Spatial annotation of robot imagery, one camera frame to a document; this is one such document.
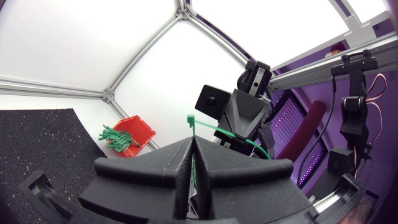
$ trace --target green cable tie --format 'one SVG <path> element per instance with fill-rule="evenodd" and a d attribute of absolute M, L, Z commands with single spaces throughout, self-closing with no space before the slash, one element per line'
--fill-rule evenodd
<path fill-rule="evenodd" d="M 221 133 L 223 133 L 223 134 L 225 134 L 225 135 L 227 135 L 229 137 L 236 138 L 235 134 L 233 134 L 233 133 L 231 133 L 229 131 L 226 131 L 226 130 L 221 129 L 219 127 L 215 127 L 215 126 L 210 125 L 210 124 L 206 124 L 206 123 L 201 122 L 201 121 L 195 121 L 195 115 L 194 114 L 188 115 L 187 121 L 188 121 L 188 123 L 190 125 L 190 128 L 193 126 L 193 135 L 195 135 L 195 124 L 194 124 L 194 122 L 196 122 L 198 124 L 202 124 L 202 125 L 207 126 L 209 128 L 213 128 L 213 129 L 215 129 L 215 130 L 217 130 L 217 131 L 219 131 L 219 132 L 221 132 Z M 245 142 L 251 144 L 252 146 L 254 146 L 256 148 L 258 148 L 267 157 L 267 159 L 271 160 L 271 158 L 269 157 L 268 153 L 261 146 L 259 146 L 258 144 L 256 144 L 255 142 L 253 142 L 250 139 L 246 139 Z"/>

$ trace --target red wire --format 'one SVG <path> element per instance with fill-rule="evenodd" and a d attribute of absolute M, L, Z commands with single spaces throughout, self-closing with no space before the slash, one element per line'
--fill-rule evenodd
<path fill-rule="evenodd" d="M 372 85 L 369 87 L 369 89 L 368 89 L 368 91 L 366 92 L 366 94 L 368 94 L 368 93 L 370 93 L 370 91 L 372 91 L 372 89 L 373 89 L 373 87 L 374 87 L 374 84 L 376 84 L 376 80 L 377 80 L 379 77 L 381 77 L 381 78 L 384 80 L 384 89 L 383 89 L 383 91 L 381 91 L 379 94 L 377 94 L 377 95 L 374 96 L 374 97 L 366 98 L 366 102 L 371 101 L 371 100 L 378 99 L 378 98 L 379 98 L 380 96 L 382 96 L 382 95 L 384 94 L 384 92 L 386 91 L 386 88 L 387 88 L 387 80 L 386 80 L 386 78 L 385 78 L 385 76 L 384 76 L 383 74 L 379 73 L 379 74 L 376 75 L 376 77 L 374 78 L 373 83 L 372 83 Z"/>
<path fill-rule="evenodd" d="M 379 113 L 380 113 L 380 131 L 378 132 L 376 137 L 374 137 L 373 141 L 371 142 L 371 144 L 373 144 L 375 142 L 375 140 L 380 136 L 381 130 L 383 129 L 383 117 L 381 115 L 381 109 L 380 109 L 379 105 L 377 105 L 377 103 L 375 103 L 373 101 L 368 101 L 368 102 L 366 102 L 366 104 L 372 104 L 372 105 L 376 106 L 376 108 L 379 110 Z"/>

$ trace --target white ceiling panel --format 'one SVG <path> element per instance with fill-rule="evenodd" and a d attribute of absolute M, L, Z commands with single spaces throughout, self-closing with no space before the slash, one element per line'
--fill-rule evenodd
<path fill-rule="evenodd" d="M 327 0 L 201 0 L 192 6 L 271 68 L 348 31 Z"/>
<path fill-rule="evenodd" d="M 0 77 L 103 90 L 175 9 L 173 0 L 6 1 Z"/>
<path fill-rule="evenodd" d="M 382 0 L 348 0 L 348 3 L 362 23 L 387 10 Z"/>

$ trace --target black cable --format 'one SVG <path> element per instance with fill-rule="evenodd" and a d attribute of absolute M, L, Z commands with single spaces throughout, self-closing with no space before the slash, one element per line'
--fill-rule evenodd
<path fill-rule="evenodd" d="M 361 169 L 360 169 L 359 172 L 357 173 L 356 179 L 358 179 L 358 178 L 359 178 L 359 175 L 362 174 L 362 170 L 363 170 L 363 168 L 366 166 L 366 162 L 367 162 L 367 161 L 368 161 L 368 160 L 366 159 L 365 162 L 363 163 Z"/>
<path fill-rule="evenodd" d="M 371 162 L 372 162 L 372 166 L 371 166 L 371 170 L 369 171 L 368 176 L 366 177 L 365 182 L 363 182 L 363 185 L 366 185 L 366 182 L 368 181 L 369 177 L 371 176 L 372 170 L 373 170 L 373 159 L 372 157 L 370 158 Z"/>
<path fill-rule="evenodd" d="M 332 87 L 333 87 L 333 98 L 331 100 L 331 107 L 330 107 L 330 111 L 329 111 L 329 115 L 328 115 L 328 119 L 326 121 L 325 126 L 323 127 L 321 133 L 319 134 L 319 136 L 317 137 L 317 139 L 315 140 L 315 142 L 313 143 L 313 145 L 311 146 L 310 150 L 307 152 L 307 154 L 304 156 L 303 161 L 301 162 L 300 165 L 300 169 L 298 170 L 298 176 L 297 176 L 297 183 L 296 185 L 299 186 L 300 184 L 300 178 L 301 178 L 301 171 L 303 169 L 304 163 L 307 160 L 307 158 L 309 157 L 309 155 L 311 154 L 311 152 L 313 151 L 313 149 L 315 148 L 315 146 L 318 144 L 318 141 L 321 139 L 322 134 L 325 132 L 326 127 L 329 124 L 330 118 L 331 118 L 331 114 L 333 112 L 333 108 L 335 107 L 335 96 L 336 96 L 336 80 L 335 77 L 332 76 L 331 77 L 331 82 L 332 82 Z"/>

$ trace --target green zip tie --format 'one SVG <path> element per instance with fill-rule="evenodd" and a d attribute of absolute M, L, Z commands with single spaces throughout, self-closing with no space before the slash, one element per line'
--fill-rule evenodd
<path fill-rule="evenodd" d="M 108 148 L 113 148 L 116 152 L 121 152 L 125 151 L 131 143 L 137 147 L 141 146 L 138 142 L 135 142 L 128 131 L 116 131 L 109 126 L 103 126 L 105 129 L 102 134 L 99 134 L 101 137 L 98 140 L 105 139 L 107 141 L 111 141 L 111 144 L 107 146 Z"/>
<path fill-rule="evenodd" d="M 188 121 L 188 123 L 190 125 L 190 128 L 193 127 L 193 135 L 195 135 L 195 122 L 196 122 L 198 124 L 202 124 L 202 125 L 207 126 L 209 128 L 213 128 L 213 129 L 215 129 L 215 130 L 217 130 L 217 131 L 219 131 L 219 132 L 221 132 L 221 133 L 223 133 L 223 134 L 225 134 L 225 135 L 227 135 L 229 137 L 236 138 L 236 135 L 231 133 L 231 132 L 229 132 L 229 131 L 226 131 L 226 130 L 221 129 L 219 127 L 215 127 L 215 126 L 210 125 L 210 124 L 206 124 L 206 123 L 201 122 L 201 121 L 196 121 L 194 114 L 188 115 L 187 121 Z M 256 144 L 254 141 L 252 141 L 250 139 L 246 139 L 245 142 L 251 144 L 252 146 L 254 146 L 256 148 L 258 148 L 267 157 L 267 159 L 271 160 L 271 157 L 269 157 L 268 153 L 261 146 Z"/>

